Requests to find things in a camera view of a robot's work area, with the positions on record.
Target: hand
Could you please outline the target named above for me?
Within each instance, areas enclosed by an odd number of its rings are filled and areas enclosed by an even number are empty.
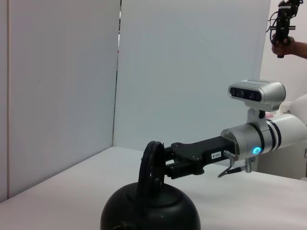
[[[276,45],[274,46],[272,44],[272,51],[276,55],[289,55],[295,53],[295,40],[294,38],[290,37],[291,43],[289,45],[287,44],[287,39],[283,41],[283,44],[279,41],[276,42]]]

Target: white table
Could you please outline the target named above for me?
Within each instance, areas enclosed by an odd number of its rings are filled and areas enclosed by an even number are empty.
[[[107,199],[138,180],[142,152],[110,148],[0,204],[0,230],[99,230]],[[306,230],[307,182],[252,172],[171,180],[195,203],[202,230]]]

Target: camera lens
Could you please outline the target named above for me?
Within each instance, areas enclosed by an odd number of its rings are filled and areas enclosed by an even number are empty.
[[[260,102],[262,99],[260,92],[255,92],[255,101]]]
[[[236,89],[235,89],[235,88],[231,88],[231,89],[230,89],[230,94],[231,94],[233,97],[237,97]]]
[[[240,91],[238,92],[238,95],[239,95],[239,97],[244,98],[245,93],[244,93],[243,90],[240,90]]]
[[[254,92],[250,92],[249,93],[249,98],[251,99],[251,100],[255,100],[255,94],[254,94]]]

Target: silver cylinder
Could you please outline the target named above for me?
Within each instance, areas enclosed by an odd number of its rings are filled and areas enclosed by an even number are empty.
[[[250,158],[245,159],[245,172],[251,173],[251,161]]]
[[[225,129],[221,136],[235,143],[234,154],[238,160],[254,157],[263,151],[259,133],[250,124]]]

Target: white partition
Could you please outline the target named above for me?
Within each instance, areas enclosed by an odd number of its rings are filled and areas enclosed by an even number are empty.
[[[112,146],[120,0],[10,2],[13,196]]]
[[[114,145],[196,142],[245,123],[228,86],[259,78],[269,0],[123,1]]]
[[[7,0],[0,0],[0,203],[7,199]]]

